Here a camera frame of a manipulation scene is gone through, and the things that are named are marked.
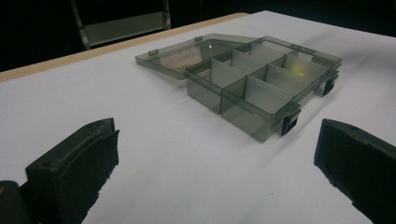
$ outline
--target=box latch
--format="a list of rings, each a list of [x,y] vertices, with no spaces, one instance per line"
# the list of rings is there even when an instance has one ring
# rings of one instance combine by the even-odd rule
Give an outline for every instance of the box latch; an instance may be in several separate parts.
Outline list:
[[[323,96],[327,95],[332,88],[334,87],[335,80],[338,78],[338,75],[333,76],[331,79],[326,81],[326,85],[324,86]]]
[[[289,116],[283,118],[282,130],[280,131],[281,135],[286,135],[294,126],[296,126],[300,113],[301,109],[298,109]]]

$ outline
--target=smoky gray plastic box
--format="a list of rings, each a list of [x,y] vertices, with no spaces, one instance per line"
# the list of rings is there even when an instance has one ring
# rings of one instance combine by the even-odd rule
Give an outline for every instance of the smoky gray plastic box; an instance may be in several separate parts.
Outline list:
[[[287,41],[205,35],[139,55],[146,67],[187,78],[188,95],[264,142],[297,123],[315,93],[326,95],[341,58]]]

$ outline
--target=white table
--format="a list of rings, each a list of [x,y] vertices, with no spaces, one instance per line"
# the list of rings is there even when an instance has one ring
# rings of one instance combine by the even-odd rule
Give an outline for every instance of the white table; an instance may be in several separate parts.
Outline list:
[[[325,97],[261,144],[134,56],[199,35],[270,35],[343,58]],[[0,179],[86,123],[114,118],[120,165],[84,223],[371,223],[313,164],[323,119],[396,145],[396,39],[269,11],[0,83]]]

